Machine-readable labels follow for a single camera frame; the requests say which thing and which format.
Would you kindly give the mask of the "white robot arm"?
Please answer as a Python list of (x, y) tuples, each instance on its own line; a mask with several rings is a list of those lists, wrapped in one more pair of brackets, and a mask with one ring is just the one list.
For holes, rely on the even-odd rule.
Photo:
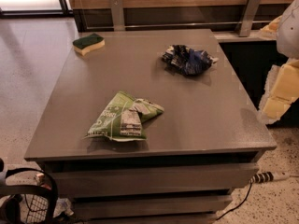
[(283, 65), (272, 65), (264, 84), (258, 118), (264, 124), (279, 121), (299, 98), (299, 0), (262, 29), (276, 36), (277, 50), (288, 58)]

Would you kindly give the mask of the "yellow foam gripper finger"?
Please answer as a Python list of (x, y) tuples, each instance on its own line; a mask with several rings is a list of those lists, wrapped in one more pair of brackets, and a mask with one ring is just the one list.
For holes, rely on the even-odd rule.
[(273, 65), (267, 74), (258, 118), (264, 124), (279, 121), (299, 98), (299, 60)]
[(277, 30), (278, 30), (278, 24), (281, 20), (282, 16), (278, 16), (272, 21), (270, 21), (265, 27), (263, 27), (259, 31), (260, 37), (266, 37), (266, 38), (276, 38), (277, 37)]

